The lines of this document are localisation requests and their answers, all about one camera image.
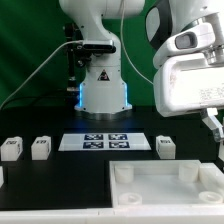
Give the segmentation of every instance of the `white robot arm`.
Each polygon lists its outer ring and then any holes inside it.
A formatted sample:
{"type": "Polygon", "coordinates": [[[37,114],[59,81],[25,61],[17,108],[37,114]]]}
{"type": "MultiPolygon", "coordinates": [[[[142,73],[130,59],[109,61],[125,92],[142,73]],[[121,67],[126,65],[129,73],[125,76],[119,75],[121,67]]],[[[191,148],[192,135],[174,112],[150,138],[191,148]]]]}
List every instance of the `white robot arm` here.
{"type": "Polygon", "coordinates": [[[102,50],[92,54],[86,66],[86,78],[80,86],[80,103],[75,109],[93,119],[113,119],[130,111],[127,86],[121,78],[121,43],[103,27],[102,19],[139,14],[145,0],[59,0],[61,8],[79,27],[83,45],[79,48],[102,50]]]}
{"type": "Polygon", "coordinates": [[[211,109],[224,108],[223,7],[222,0],[158,0],[146,17],[157,50],[157,110],[165,117],[200,112],[216,141],[224,139],[211,109]]]}

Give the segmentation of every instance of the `table surface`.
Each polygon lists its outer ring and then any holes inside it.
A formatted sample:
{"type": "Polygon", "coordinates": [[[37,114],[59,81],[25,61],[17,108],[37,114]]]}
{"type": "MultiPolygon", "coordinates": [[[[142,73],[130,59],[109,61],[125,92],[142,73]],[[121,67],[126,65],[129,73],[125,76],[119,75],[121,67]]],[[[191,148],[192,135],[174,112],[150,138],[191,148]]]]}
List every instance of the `table surface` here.
{"type": "Polygon", "coordinates": [[[67,107],[5,109],[0,113],[0,144],[20,136],[24,151],[16,162],[1,162],[0,210],[111,207],[109,161],[159,160],[158,135],[173,139],[176,159],[218,161],[218,144],[198,114],[163,118],[155,107],[135,107],[128,118],[94,121],[78,117],[67,107]],[[145,134],[151,151],[58,151],[64,133],[136,132],[145,134]],[[43,135],[52,137],[50,157],[32,161],[31,145],[43,135]]]}

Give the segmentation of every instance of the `black cable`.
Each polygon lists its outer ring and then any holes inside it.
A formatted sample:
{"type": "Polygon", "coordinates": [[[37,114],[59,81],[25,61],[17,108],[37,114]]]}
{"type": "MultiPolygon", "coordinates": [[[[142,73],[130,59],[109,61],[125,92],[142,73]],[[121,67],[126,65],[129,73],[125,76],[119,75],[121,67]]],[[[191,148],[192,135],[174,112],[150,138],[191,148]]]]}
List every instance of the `black cable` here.
{"type": "Polygon", "coordinates": [[[39,100],[42,100],[42,99],[59,99],[59,98],[63,98],[65,99],[66,96],[49,96],[50,94],[52,93],[55,93],[55,92],[66,92],[65,90],[62,90],[62,89],[58,89],[58,90],[54,90],[54,91],[50,91],[50,92],[47,92],[41,96],[25,96],[25,97],[17,97],[17,98],[13,98],[9,101],[7,101],[4,106],[2,107],[2,110],[10,103],[14,102],[14,101],[19,101],[19,100],[24,100],[24,99],[34,99],[33,102],[30,103],[29,106],[33,106],[34,104],[36,104],[39,100]]]}
{"type": "Polygon", "coordinates": [[[66,93],[66,90],[64,90],[64,89],[57,89],[57,90],[46,92],[43,95],[40,95],[40,96],[36,97],[36,99],[33,102],[31,102],[29,104],[29,106],[30,107],[34,106],[38,101],[42,100],[43,98],[45,98],[45,97],[47,97],[47,96],[49,96],[49,95],[51,95],[53,93],[61,93],[61,92],[62,93],[66,93]]]}

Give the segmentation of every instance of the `small white cube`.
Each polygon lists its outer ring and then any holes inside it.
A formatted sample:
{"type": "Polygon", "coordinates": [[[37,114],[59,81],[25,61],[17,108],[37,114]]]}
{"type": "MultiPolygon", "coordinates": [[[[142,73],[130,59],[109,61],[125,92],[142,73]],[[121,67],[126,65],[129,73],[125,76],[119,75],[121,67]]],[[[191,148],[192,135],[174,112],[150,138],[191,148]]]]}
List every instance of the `small white cube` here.
{"type": "Polygon", "coordinates": [[[224,142],[220,142],[219,146],[219,158],[224,162],[224,142]]]}
{"type": "Polygon", "coordinates": [[[21,137],[7,138],[1,146],[2,161],[17,161],[23,151],[23,140],[21,137]]]}
{"type": "Polygon", "coordinates": [[[160,159],[175,159],[176,145],[170,137],[158,136],[156,137],[156,151],[160,159]]]}
{"type": "Polygon", "coordinates": [[[38,137],[31,146],[32,160],[47,160],[51,152],[51,137],[38,137]]]}
{"type": "Polygon", "coordinates": [[[0,187],[4,184],[3,169],[0,166],[0,187]]]}

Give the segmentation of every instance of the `green wall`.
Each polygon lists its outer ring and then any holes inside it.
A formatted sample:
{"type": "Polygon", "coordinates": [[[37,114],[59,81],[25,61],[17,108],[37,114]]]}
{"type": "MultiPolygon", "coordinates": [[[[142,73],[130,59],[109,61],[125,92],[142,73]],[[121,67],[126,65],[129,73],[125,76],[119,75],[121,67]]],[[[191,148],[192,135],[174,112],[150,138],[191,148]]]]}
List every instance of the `green wall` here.
{"type": "MultiPolygon", "coordinates": [[[[145,33],[145,15],[154,1],[146,0],[144,11],[124,22],[124,40],[130,58],[147,78],[153,79],[154,51],[145,33]]],[[[0,103],[12,93],[59,45],[65,42],[62,27],[71,22],[58,0],[0,1],[0,103]]],[[[105,20],[105,27],[120,35],[120,20],[105,20]]],[[[83,70],[76,69],[79,80],[83,70]]],[[[153,88],[139,77],[122,54],[122,77],[128,83],[129,102],[153,105],[153,88]]],[[[39,96],[65,88],[67,61],[60,52],[17,95],[39,96]]]]}

